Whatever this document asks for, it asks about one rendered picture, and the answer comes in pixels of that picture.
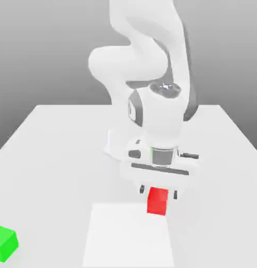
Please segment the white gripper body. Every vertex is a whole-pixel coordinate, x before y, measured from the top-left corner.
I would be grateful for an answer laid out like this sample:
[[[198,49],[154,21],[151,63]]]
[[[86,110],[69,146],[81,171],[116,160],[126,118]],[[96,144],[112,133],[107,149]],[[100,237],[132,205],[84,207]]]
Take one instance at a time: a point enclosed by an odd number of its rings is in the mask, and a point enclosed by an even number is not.
[[[198,166],[194,164],[180,165],[180,169],[173,167],[154,167],[142,163],[124,161],[120,164],[121,177],[130,180],[135,187],[156,187],[170,191],[184,191],[197,187],[200,182]]]

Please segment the small red cube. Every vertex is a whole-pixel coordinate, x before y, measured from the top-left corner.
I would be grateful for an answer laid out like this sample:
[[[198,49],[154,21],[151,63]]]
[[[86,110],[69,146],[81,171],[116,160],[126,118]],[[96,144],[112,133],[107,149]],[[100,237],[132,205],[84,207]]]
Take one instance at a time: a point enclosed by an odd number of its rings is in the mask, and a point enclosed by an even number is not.
[[[168,189],[151,187],[147,199],[147,213],[165,216],[168,195]]]

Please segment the small green cube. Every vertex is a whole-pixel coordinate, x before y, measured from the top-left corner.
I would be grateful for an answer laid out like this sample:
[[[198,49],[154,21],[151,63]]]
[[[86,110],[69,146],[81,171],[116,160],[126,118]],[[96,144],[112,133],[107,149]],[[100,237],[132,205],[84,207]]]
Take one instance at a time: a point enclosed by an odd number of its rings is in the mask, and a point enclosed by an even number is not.
[[[18,247],[16,231],[0,226],[0,262],[6,262]]]

